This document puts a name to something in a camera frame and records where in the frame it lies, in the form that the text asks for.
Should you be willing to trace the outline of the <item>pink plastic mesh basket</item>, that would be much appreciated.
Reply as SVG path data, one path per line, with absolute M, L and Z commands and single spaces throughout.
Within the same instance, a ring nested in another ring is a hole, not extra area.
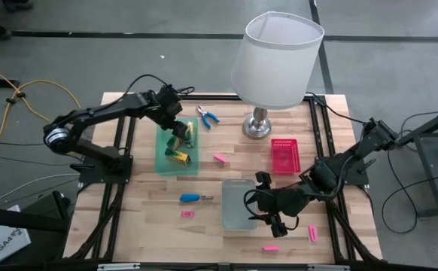
M 271 158 L 272 170 L 275 174 L 287 175 L 301 171 L 296 139 L 272 139 Z

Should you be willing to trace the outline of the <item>table lamp white shade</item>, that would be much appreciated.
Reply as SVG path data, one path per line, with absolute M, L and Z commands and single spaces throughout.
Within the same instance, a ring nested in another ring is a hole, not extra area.
M 266 138 L 268 111 L 302 102 L 323 37 L 319 24 L 285 12 L 268 11 L 248 23 L 231 71 L 233 90 L 254 106 L 243 123 L 247 137 Z

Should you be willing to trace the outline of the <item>black floor stand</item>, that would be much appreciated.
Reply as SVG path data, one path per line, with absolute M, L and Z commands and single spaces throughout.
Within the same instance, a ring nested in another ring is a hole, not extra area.
M 21 212 L 0 209 L 0 226 L 66 232 L 70 221 L 69 206 L 70 199 L 55 190 Z

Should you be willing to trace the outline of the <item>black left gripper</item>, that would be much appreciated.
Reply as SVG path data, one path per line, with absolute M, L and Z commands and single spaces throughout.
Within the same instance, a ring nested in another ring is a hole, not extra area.
M 190 126 L 177 120 L 176 115 L 182 111 L 179 96 L 154 96 L 151 101 L 151 120 L 162 129 L 171 129 L 172 134 L 182 140 L 190 139 Z

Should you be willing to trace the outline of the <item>grey metal bracket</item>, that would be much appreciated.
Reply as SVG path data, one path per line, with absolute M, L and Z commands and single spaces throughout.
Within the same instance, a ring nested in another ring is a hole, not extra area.
M 140 263 L 104 263 L 97 266 L 97 271 L 131 271 L 140 269 Z
M 307 271 L 351 271 L 349 266 L 329 264 L 309 264 Z

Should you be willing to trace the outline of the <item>green translucent plastic tray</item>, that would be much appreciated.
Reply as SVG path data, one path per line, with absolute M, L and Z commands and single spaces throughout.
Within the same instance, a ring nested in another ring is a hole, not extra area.
M 190 164 L 176 162 L 166 157 L 167 141 L 172 137 L 171 130 L 162 130 L 157 127 L 155 143 L 154 170 L 163 176 L 196 175 L 199 171 L 199 123 L 197 117 L 179 117 L 183 123 L 192 122 L 194 125 L 193 148 L 188 148 L 185 143 L 178 147 L 178 151 L 185 153 L 190 158 Z

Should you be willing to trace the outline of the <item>blue handled screwdriver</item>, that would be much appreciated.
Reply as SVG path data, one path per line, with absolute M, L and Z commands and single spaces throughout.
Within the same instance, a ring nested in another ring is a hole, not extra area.
M 183 193 L 181 194 L 179 201 L 180 202 L 197 202 L 201 200 L 209 200 L 214 199 L 213 196 L 201 195 L 197 193 Z

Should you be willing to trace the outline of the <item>grey plastic bin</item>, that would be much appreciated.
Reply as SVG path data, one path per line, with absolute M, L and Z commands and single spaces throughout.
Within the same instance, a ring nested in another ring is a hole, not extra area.
M 257 222 L 249 220 L 251 213 L 245 208 L 243 197 L 255 188 L 255 181 L 244 178 L 224 179 L 221 184 L 222 226 L 229 231 L 252 231 Z

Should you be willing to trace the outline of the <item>black aluminium table frame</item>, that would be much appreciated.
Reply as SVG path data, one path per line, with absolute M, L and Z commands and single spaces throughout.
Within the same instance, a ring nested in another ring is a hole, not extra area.
M 132 180 L 125 187 L 113 261 L 194 263 L 333 263 L 326 207 L 311 202 L 300 213 L 300 224 L 286 237 L 273 238 L 264 223 L 252 231 L 229 231 L 221 221 L 221 183 L 227 178 L 255 179 L 258 171 L 272 172 L 270 138 L 296 139 L 300 166 L 306 169 L 319 156 L 308 102 L 283 111 L 269 111 L 272 134 L 251 140 L 242 133 L 244 118 L 253 107 L 241 100 L 183 101 L 182 117 L 198 117 L 202 105 L 220 123 L 207 130 L 199 124 L 199 172 L 188 176 L 162 176 L 154 171 L 157 126 L 144 118 L 135 125 Z M 213 156 L 220 154 L 222 163 Z M 64 257 L 72 256 L 98 222 L 105 185 L 92 184 L 78 195 Z M 182 193 L 212 195 L 212 201 L 179 203 Z M 344 189 L 350 225 L 375 256 L 382 258 L 370 201 L 358 187 Z M 181 217 L 193 211 L 193 218 Z M 308 226 L 318 231 L 310 242 Z M 279 251 L 264 251 L 278 246 Z

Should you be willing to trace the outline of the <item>blue-handled pliers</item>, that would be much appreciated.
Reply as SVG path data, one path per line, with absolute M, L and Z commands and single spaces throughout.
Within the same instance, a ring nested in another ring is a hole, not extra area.
M 203 124 L 207 129 L 211 129 L 211 124 L 208 122 L 208 119 L 211 118 L 215 123 L 219 123 L 219 119 L 209 111 L 206 111 L 201 105 L 197 105 L 196 110 L 201 115 L 201 119 Z

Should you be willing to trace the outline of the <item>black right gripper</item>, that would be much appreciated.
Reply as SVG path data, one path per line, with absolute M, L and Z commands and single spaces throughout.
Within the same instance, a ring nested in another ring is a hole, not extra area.
M 252 215 L 248 220 L 270 223 L 273 237 L 279 238 L 286 236 L 288 232 L 285 223 L 281 222 L 280 214 L 297 216 L 309 204 L 310 195 L 301 188 L 255 189 L 254 201 L 262 214 Z

